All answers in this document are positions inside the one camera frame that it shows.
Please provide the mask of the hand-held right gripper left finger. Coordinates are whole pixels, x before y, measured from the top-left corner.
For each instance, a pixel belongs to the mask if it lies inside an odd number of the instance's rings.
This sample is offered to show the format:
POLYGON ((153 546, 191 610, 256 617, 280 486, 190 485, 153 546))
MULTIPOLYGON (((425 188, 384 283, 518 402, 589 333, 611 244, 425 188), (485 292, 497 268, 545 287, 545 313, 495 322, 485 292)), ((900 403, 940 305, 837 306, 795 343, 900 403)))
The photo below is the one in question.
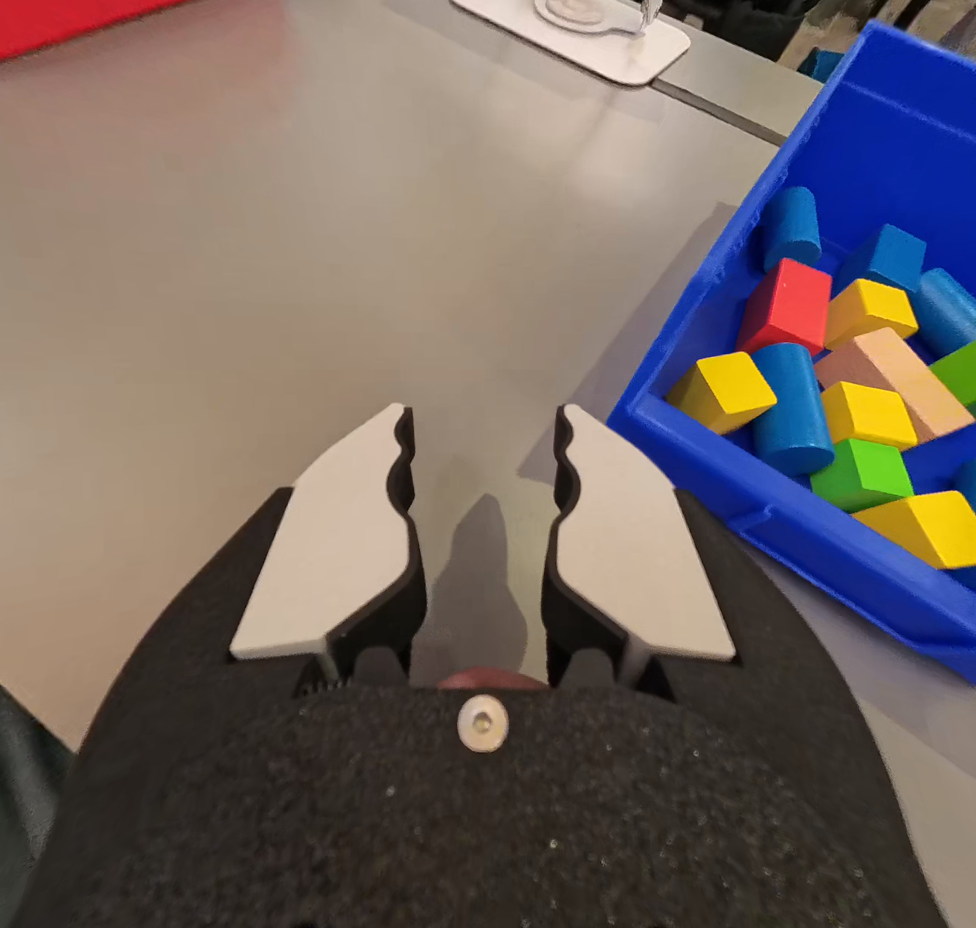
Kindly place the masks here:
POLYGON ((238 661, 316 655, 402 663, 428 599, 416 525, 413 410, 390 404, 297 478, 229 645, 238 661))

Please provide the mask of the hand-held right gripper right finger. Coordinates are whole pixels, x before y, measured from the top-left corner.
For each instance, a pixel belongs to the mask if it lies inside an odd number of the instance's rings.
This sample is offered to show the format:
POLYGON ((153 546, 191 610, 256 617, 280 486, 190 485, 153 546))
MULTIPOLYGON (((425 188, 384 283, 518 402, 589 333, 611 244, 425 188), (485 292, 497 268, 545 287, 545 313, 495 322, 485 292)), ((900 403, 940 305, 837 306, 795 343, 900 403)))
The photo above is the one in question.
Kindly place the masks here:
POLYGON ((557 409, 557 516, 542 619, 551 649, 613 666, 730 663, 736 648, 677 491, 647 455, 576 404, 557 409))

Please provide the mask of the blue wooden cylinder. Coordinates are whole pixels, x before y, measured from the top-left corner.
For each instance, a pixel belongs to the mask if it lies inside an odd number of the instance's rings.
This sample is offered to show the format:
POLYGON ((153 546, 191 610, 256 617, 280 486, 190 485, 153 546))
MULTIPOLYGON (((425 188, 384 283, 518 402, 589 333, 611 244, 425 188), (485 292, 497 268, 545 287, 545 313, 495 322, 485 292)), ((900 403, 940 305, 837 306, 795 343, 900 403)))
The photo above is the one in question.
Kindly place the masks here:
POLYGON ((918 334, 934 358, 944 358, 974 342, 975 299, 944 269, 922 272, 909 300, 918 334))
POLYGON ((809 351, 797 344, 776 344, 752 358, 777 399, 753 423, 755 455, 791 478, 829 467, 835 446, 809 351))
POLYGON ((783 260, 807 266, 822 257, 816 200, 806 187, 779 190, 761 216, 763 269, 768 272, 783 260))

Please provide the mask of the green wooden cube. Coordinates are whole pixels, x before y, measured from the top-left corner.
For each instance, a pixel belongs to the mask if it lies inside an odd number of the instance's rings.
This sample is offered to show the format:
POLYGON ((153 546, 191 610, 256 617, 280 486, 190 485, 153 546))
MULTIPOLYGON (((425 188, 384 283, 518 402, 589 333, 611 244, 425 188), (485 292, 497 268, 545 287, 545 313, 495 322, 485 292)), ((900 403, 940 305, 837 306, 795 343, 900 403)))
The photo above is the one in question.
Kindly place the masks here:
POLYGON ((835 445, 835 459, 810 476, 812 492, 848 514, 912 497, 901 452, 894 446, 850 438, 835 445))

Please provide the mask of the red wooden block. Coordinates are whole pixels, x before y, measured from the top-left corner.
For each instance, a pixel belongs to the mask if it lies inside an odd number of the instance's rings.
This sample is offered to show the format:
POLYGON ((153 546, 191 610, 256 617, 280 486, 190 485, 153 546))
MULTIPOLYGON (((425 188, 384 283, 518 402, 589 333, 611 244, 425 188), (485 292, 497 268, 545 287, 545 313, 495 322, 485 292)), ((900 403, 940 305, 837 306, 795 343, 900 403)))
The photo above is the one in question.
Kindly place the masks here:
POLYGON ((736 349, 749 354, 781 344, 815 357, 824 350, 833 278, 793 259, 782 259, 746 302, 736 349))

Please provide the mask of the natural wooden block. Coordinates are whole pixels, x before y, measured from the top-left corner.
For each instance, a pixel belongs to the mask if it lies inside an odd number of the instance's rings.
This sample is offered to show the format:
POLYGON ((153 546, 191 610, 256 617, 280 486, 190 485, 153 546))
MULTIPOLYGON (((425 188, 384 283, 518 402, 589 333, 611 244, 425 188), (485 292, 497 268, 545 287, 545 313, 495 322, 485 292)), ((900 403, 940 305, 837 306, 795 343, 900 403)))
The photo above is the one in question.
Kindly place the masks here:
POLYGON ((815 361, 814 372, 823 387, 848 382, 896 392, 918 445, 974 424, 970 411, 890 328, 852 337, 815 361))

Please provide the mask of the long green wooden block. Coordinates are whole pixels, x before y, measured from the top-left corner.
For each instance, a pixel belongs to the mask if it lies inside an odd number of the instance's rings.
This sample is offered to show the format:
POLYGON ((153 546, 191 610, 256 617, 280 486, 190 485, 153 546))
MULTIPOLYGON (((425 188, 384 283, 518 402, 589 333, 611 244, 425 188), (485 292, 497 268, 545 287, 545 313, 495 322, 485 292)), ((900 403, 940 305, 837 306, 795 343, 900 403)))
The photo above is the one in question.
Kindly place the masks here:
POLYGON ((972 415, 975 415, 975 351, 976 343, 972 341, 929 366, 929 371, 972 415))

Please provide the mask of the blue plastic bin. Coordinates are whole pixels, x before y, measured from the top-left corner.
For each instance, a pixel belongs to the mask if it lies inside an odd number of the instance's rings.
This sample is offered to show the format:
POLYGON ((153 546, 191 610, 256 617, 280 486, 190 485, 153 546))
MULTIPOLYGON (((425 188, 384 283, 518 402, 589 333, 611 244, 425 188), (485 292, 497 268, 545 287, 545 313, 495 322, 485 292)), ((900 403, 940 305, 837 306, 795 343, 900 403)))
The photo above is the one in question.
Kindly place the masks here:
POLYGON ((760 279, 759 220, 812 191, 828 272, 882 225, 974 293, 974 63, 871 22, 690 278, 608 425, 737 535, 896 641, 975 680, 974 593, 665 402, 695 361, 731 351, 760 279))

